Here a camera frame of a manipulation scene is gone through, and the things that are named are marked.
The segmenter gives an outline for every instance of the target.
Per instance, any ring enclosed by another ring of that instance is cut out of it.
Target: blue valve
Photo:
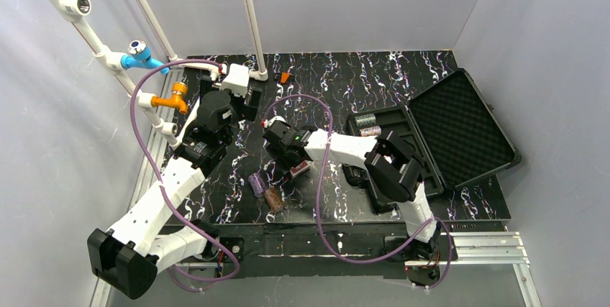
[[[153,68],[163,65],[162,62],[151,57],[150,48],[146,45],[146,42],[142,40],[132,41],[132,43],[129,44],[127,52],[131,57],[123,55],[123,58],[121,58],[121,65],[124,69],[147,68],[148,70],[152,70]],[[169,68],[161,70],[163,75],[167,75],[169,72]]]

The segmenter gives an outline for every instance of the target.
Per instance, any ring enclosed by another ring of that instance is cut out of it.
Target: orange valve
[[[172,86],[172,96],[170,98],[160,98],[153,96],[150,99],[150,105],[153,107],[164,106],[170,108],[177,108],[180,114],[186,114],[188,107],[183,97],[186,95],[188,87],[185,83],[176,82]]]

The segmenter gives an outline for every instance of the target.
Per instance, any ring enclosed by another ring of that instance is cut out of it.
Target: metal can
[[[361,137],[378,136],[380,134],[381,134],[381,127],[379,127],[379,126],[373,126],[373,127],[367,127],[365,129],[360,129]]]
[[[256,198],[262,197],[263,193],[267,190],[267,184],[263,181],[263,178],[260,177],[259,173],[250,175],[248,177],[248,182],[252,186]]]
[[[357,127],[364,127],[374,125],[377,122],[375,114],[366,114],[354,117]]]
[[[271,211],[280,212],[286,207],[286,203],[273,186],[265,191],[264,196]]]

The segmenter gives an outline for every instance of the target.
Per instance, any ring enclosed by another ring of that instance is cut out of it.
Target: brown cylinder
[[[267,201],[267,204],[269,204],[271,211],[280,212],[286,207],[286,203],[284,203],[282,197],[276,192],[275,188],[269,188],[263,195],[265,196],[265,200]]]

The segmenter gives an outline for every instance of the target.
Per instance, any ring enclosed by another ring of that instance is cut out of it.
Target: orange object
[[[282,76],[280,77],[280,83],[284,84],[288,81],[288,78],[291,77],[290,73],[282,72]]]
[[[188,87],[185,83],[176,82],[172,86],[172,96],[170,98],[160,98],[153,96],[150,99],[150,104],[153,107],[164,106],[170,108],[177,108],[180,114],[186,114],[188,107],[183,97],[186,95]]]

